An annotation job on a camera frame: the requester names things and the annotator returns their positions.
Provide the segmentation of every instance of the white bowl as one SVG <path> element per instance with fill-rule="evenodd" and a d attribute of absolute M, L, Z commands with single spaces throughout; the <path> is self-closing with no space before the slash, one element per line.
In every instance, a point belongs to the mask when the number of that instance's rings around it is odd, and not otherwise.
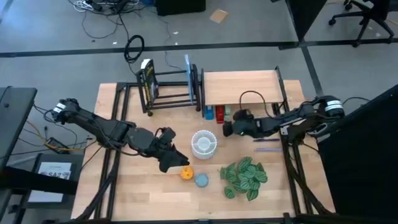
<path fill-rule="evenodd" d="M 213 157 L 217 148 L 217 138 L 209 131 L 198 131 L 191 140 L 192 152 L 198 159 Z"/>

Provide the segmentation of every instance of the cardboard scrap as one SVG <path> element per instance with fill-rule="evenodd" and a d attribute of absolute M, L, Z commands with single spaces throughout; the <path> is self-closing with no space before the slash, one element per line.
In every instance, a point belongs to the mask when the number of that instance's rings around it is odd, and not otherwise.
<path fill-rule="evenodd" d="M 211 16 L 210 20 L 220 24 L 226 16 L 228 16 L 228 12 L 222 11 L 221 9 L 217 9 Z"/>

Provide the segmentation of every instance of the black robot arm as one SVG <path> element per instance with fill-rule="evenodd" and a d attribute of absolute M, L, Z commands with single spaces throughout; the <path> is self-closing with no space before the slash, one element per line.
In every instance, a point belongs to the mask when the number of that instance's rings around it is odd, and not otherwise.
<path fill-rule="evenodd" d="M 253 138 L 264 138 L 288 126 L 289 140 L 310 131 L 316 131 L 322 124 L 331 123 L 344 116 L 341 101 L 334 96 L 321 96 L 313 101 L 306 101 L 292 111 L 276 117 L 255 118 L 249 110 L 239 110 L 234 116 L 234 123 L 225 122 L 224 136 L 238 134 Z"/>
<path fill-rule="evenodd" d="M 54 122 L 77 124 L 93 134 L 100 145 L 114 149 L 127 156 L 154 157 L 159 161 L 159 169 L 167 172 L 169 167 L 189 165 L 188 158 L 179 152 L 172 139 L 175 132 L 171 128 L 159 128 L 159 137 L 144 128 L 137 128 L 135 123 L 104 119 L 79 107 L 76 99 L 60 100 L 51 111 Z M 135 151 L 131 154 L 122 151 L 129 144 Z"/>

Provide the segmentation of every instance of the yellow cable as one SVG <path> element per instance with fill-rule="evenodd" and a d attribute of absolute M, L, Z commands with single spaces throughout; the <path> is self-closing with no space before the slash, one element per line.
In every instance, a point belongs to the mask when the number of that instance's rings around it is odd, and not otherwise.
<path fill-rule="evenodd" d="M 58 149 L 58 150 L 63 150 L 63 151 L 78 151 L 78 150 L 82 150 L 82 149 L 79 149 L 79 148 L 78 149 L 67 149 L 67 148 L 59 148 L 57 146 L 53 146 L 53 145 L 51 145 L 51 144 L 46 142 L 45 138 L 43 137 L 43 135 L 40 133 L 39 129 L 34 124 L 32 124 L 30 121 L 26 121 L 26 123 L 29 124 L 30 126 L 32 126 L 32 128 L 35 129 L 37 135 L 42 140 L 43 144 L 45 146 L 51 148 L 51 149 Z"/>
<path fill-rule="evenodd" d="M 340 2 L 343 2 L 344 0 L 339 0 L 339 1 L 332 1 L 332 2 L 328 2 L 327 4 L 337 4 L 337 3 L 340 3 Z"/>
<path fill-rule="evenodd" d="M 398 25 L 398 22 L 396 22 L 396 21 L 392 21 L 392 20 L 390 20 L 390 19 L 388 19 L 388 21 L 389 21 L 389 22 L 392 22 L 392 23 L 395 24 L 395 25 Z"/>

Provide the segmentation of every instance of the potted plant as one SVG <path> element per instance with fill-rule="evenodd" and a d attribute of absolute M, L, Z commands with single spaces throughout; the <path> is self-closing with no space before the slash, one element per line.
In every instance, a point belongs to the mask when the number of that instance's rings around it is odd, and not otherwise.
<path fill-rule="evenodd" d="M 228 198 L 235 198 L 235 192 L 246 194 L 248 201 L 252 201 L 259 195 L 261 183 L 268 181 L 267 173 L 259 162 L 257 165 L 251 164 L 251 157 L 244 157 L 235 166 L 232 163 L 227 168 L 222 167 L 220 177 L 227 180 L 229 185 L 224 188 L 224 194 Z"/>

